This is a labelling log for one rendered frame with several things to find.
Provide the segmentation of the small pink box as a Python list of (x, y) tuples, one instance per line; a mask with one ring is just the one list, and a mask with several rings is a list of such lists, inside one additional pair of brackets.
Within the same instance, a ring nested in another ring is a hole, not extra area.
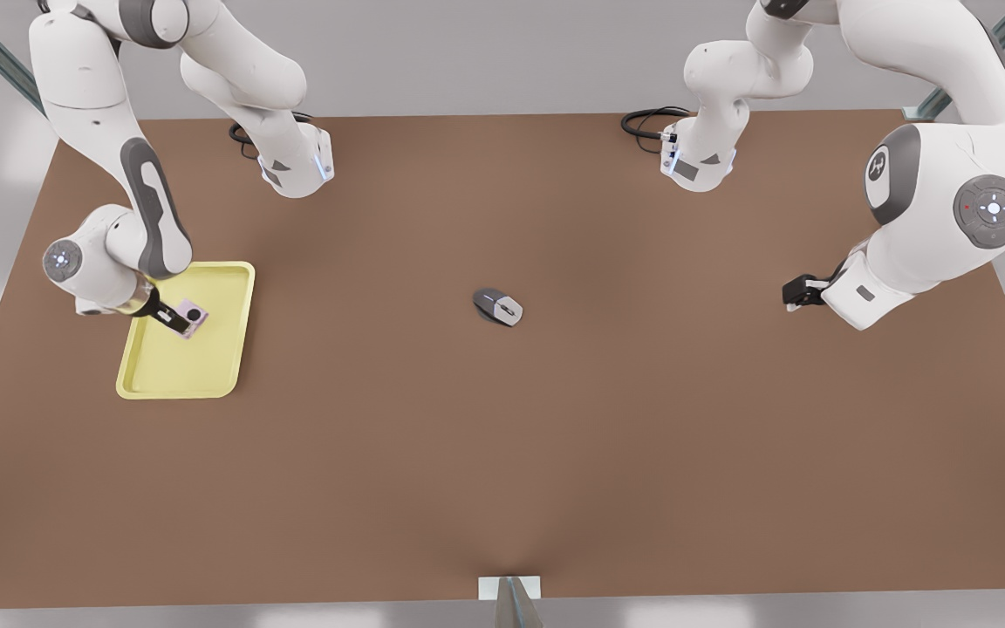
[(178, 333), (181, 338), (188, 339), (206, 322), (207, 317), (207, 312), (196, 303), (183, 299), (179, 305), (171, 309), (170, 322), (167, 323), (167, 326)]

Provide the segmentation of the yellow plastic tray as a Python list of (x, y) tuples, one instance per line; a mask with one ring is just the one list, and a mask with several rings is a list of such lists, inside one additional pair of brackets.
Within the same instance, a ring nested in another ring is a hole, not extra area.
[(115, 388), (124, 399), (215, 399), (235, 389), (254, 294), (247, 262), (194, 262), (159, 281), (162, 301), (202, 315), (190, 338), (152, 318), (129, 325)]

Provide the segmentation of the grey computer mouse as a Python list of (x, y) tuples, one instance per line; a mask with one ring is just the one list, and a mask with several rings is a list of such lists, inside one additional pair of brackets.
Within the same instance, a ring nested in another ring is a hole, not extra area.
[(515, 326), (523, 317), (523, 307), (505, 291), (479, 289), (472, 295), (472, 303), (480, 315), (496, 324)]

